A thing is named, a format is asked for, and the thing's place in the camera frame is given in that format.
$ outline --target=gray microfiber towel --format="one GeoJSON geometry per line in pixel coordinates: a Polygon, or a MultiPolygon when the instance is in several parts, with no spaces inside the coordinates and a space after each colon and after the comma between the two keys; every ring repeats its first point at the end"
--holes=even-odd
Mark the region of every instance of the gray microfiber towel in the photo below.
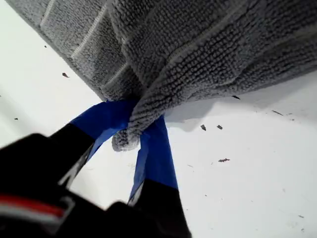
{"type": "Polygon", "coordinates": [[[317,66],[316,0],[7,2],[103,100],[139,98],[116,150],[176,105],[317,66]]]}

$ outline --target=white floor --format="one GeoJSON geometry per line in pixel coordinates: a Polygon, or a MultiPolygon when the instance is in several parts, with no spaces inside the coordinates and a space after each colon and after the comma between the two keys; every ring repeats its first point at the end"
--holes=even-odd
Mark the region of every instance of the white floor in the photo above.
{"type": "MultiPolygon", "coordinates": [[[[32,132],[50,135],[100,101],[4,1],[0,30],[0,146],[32,132]]],[[[313,72],[241,100],[189,103],[168,114],[194,237],[317,237],[316,92],[313,72]]],[[[136,155],[105,143],[72,190],[104,208],[126,201],[136,155]]]]}

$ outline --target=towel stitching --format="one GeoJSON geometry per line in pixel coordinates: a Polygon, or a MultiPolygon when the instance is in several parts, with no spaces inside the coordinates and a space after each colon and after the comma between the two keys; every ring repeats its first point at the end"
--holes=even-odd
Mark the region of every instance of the towel stitching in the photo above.
{"type": "Polygon", "coordinates": [[[50,0],[48,6],[46,7],[46,10],[45,10],[45,13],[44,13],[44,16],[43,16],[43,19],[40,23],[40,27],[42,27],[44,25],[44,23],[46,22],[50,12],[51,12],[51,9],[53,8],[53,5],[55,3],[55,0],[50,0]]]}
{"type": "Polygon", "coordinates": [[[84,46],[86,45],[86,43],[88,42],[89,38],[91,37],[92,33],[94,32],[95,28],[98,26],[100,20],[102,19],[104,13],[106,12],[106,3],[103,5],[103,7],[101,8],[98,16],[95,18],[93,24],[91,25],[91,27],[89,28],[87,34],[85,35],[83,41],[81,42],[81,44],[74,50],[73,54],[70,56],[72,59],[74,59],[78,53],[81,52],[81,50],[84,48],[84,46]]]}

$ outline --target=black object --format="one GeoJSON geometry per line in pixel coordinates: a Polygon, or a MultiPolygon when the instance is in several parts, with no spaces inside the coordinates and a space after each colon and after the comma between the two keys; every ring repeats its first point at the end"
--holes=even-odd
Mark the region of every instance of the black object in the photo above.
{"type": "Polygon", "coordinates": [[[185,238],[188,230],[179,192],[146,179],[129,205],[106,211],[68,191],[86,163],[94,139],[72,124],[51,137],[32,134],[0,150],[0,237],[105,236],[185,238]],[[63,211],[53,222],[23,217],[1,198],[35,201],[63,211]]]}

